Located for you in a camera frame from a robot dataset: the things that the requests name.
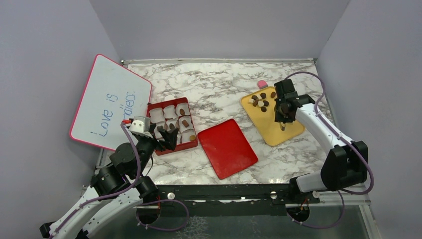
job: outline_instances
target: yellow tray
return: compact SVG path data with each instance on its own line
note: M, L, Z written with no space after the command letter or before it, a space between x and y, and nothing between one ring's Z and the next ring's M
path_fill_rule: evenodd
M252 104L248 103L249 99L253 95L259 95L262 92L267 95L265 100L270 103L270 105L267 106L267 112L262 112L259 107L254 107ZM286 130L281 131L280 123L274 122L274 106L276 103L270 96L272 92L275 92L274 87L266 87L257 92L242 97L242 99L240 99L240 104L245 109L246 113L252 120L255 127L258 129L265 142L270 146L276 146L303 133L305 131L305 127L301 123L295 121L293 123L286 124Z

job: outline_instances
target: wall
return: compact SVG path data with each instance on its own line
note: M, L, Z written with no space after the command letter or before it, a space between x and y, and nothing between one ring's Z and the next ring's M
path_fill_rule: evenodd
M339 128L369 146L384 239L422 233L422 2L351 0L317 61Z
M118 57L87 0L3 0L0 32L0 232L41 238L89 184L99 150L68 130L94 56Z
M315 58L349 0L90 0L122 59Z

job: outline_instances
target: gray floor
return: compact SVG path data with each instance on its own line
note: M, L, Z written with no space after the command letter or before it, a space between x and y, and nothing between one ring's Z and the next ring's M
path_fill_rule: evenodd
M310 224L328 225L337 220L340 207L312 207ZM159 218L154 226L174 228L182 218ZM288 217L192 217L188 226L175 233L138 227L135 210L129 211L107 225L94 239L367 239L365 225L358 206L346 207L342 222L335 228L315 230L292 223Z

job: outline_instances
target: marble countertop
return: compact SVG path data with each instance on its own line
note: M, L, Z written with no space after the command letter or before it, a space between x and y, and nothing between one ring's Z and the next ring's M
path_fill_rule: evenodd
M197 133L234 119L258 156L256 164L219 180L201 144L162 156L154 153L149 176L157 185L287 183L321 169L325 161L323 149L307 130L278 146L267 145L240 104L241 97L258 90L259 80L270 86L296 71L317 73L313 62L129 64L128 69L151 81L151 103L187 97ZM312 76L300 74L292 80L299 94L316 100L322 93ZM319 107L331 119L325 99Z

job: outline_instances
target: brown chocolate candy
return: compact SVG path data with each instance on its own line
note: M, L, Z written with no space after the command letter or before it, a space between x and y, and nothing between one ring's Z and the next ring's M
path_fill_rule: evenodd
M188 126L189 126L189 123L188 123L186 120L182 121L182 124L183 124L185 127L188 127Z

